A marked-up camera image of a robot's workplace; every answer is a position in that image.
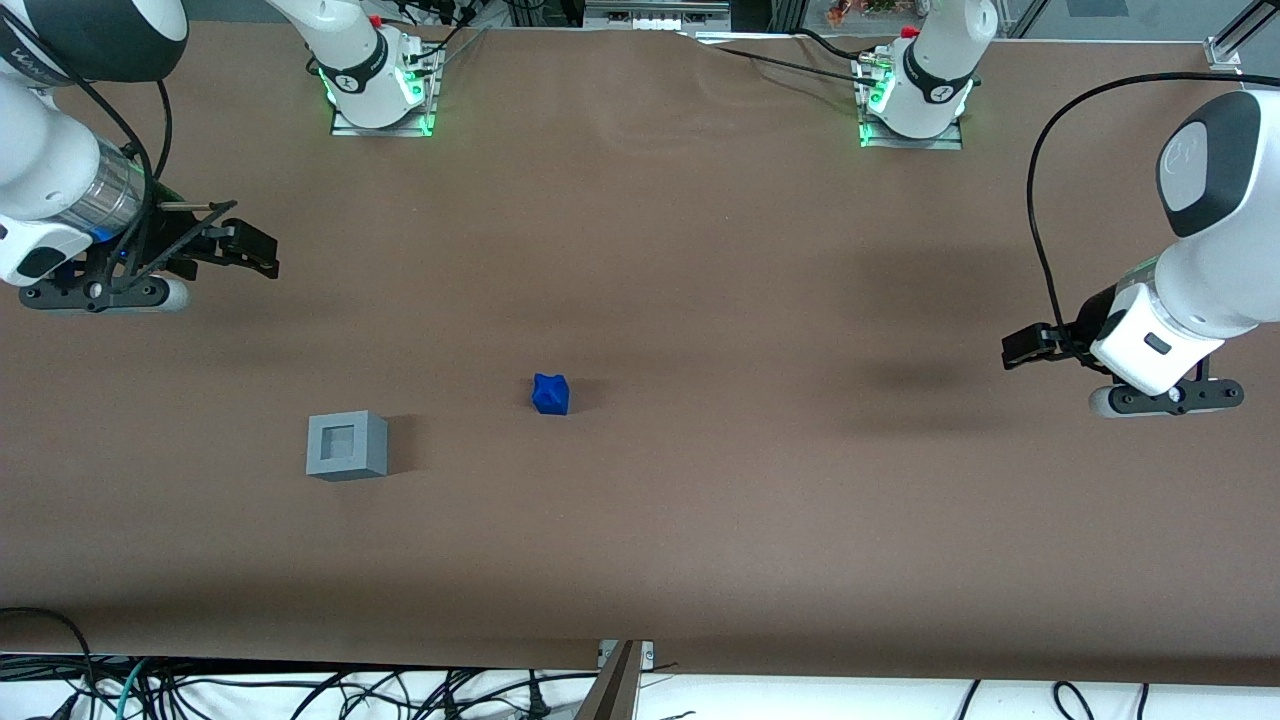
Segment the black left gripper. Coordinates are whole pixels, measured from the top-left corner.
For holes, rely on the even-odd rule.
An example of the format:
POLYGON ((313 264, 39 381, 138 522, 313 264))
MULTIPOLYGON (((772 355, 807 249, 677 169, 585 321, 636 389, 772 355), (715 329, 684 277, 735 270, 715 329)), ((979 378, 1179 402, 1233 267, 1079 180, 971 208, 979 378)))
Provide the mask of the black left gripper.
POLYGON ((1037 322, 1002 338, 1002 368, 1006 372, 1033 363, 1078 361, 1098 373, 1110 373, 1091 346, 1102 333, 1116 290, 1103 288, 1080 306, 1071 323, 1071 340, 1061 325, 1037 322))

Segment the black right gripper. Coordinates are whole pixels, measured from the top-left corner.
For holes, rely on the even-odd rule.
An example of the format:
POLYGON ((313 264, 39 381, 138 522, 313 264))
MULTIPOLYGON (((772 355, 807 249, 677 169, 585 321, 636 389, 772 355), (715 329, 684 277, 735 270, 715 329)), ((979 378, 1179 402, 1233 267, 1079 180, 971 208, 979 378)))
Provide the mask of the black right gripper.
POLYGON ((168 272, 193 281, 200 263, 241 266, 274 281, 280 274, 276 240, 243 220, 215 222, 236 208, 233 202, 159 202, 151 224, 128 241, 125 249, 96 243, 84 255, 87 281, 110 281, 110 261, 123 260, 125 278, 168 272))

